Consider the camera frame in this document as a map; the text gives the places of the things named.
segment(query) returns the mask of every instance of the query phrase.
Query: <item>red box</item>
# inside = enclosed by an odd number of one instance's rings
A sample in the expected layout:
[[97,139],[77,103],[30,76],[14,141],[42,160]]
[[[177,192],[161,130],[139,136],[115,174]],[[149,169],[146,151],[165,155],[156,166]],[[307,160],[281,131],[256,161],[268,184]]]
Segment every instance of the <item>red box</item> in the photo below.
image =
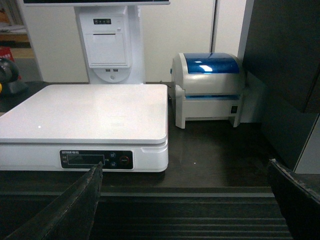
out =
[[15,62],[14,56],[12,56],[12,53],[11,53],[9,46],[0,46],[0,58],[1,59],[9,59],[12,62]]

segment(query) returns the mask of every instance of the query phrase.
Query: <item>digital scale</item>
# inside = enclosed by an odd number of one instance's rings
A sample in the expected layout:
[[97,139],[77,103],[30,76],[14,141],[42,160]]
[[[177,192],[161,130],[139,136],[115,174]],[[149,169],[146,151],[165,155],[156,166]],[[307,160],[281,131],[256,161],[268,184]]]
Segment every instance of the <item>digital scale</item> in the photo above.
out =
[[0,117],[0,171],[162,172],[163,84],[58,84]]

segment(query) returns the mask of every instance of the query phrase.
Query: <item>blue button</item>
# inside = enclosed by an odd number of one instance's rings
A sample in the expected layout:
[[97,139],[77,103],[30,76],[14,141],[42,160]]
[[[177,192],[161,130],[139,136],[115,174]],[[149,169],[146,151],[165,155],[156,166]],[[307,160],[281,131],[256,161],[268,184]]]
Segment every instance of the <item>blue button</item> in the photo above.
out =
[[110,158],[115,159],[116,158],[116,153],[115,152],[110,152]]

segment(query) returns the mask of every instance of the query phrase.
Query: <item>white wall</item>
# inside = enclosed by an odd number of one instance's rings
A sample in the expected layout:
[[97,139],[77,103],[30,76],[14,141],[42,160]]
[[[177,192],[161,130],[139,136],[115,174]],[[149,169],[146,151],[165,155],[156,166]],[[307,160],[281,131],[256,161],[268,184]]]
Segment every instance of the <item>white wall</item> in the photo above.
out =
[[178,53],[211,51],[214,0],[170,0],[170,5],[142,6],[147,82],[170,82]]
[[216,0],[212,51],[238,56],[247,0]]
[[239,48],[238,48],[238,54],[237,54],[237,57],[241,61],[243,61],[244,55],[245,55],[247,38],[248,38],[249,27],[250,27],[250,20],[251,20],[254,3],[255,3],[255,0],[246,0],[246,3],[245,3],[242,29],[241,29]]
[[[46,82],[87,82],[73,7],[25,7],[19,0],[42,78]],[[172,58],[180,52],[209,52],[213,0],[171,0],[143,6],[147,82],[170,82]]]
[[297,174],[320,174],[320,118],[319,115],[311,130],[310,138],[307,140],[305,149],[300,156],[296,166]]
[[73,7],[25,7],[18,0],[42,79],[87,82]]

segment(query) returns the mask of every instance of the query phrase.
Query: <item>receipt printer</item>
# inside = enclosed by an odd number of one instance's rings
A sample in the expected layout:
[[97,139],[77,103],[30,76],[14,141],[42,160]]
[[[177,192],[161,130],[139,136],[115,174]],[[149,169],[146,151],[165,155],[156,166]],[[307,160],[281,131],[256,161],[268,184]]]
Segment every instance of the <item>receipt printer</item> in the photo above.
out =
[[239,60],[227,53],[178,53],[172,62],[172,106],[175,125],[186,121],[229,120],[240,124],[245,74]]

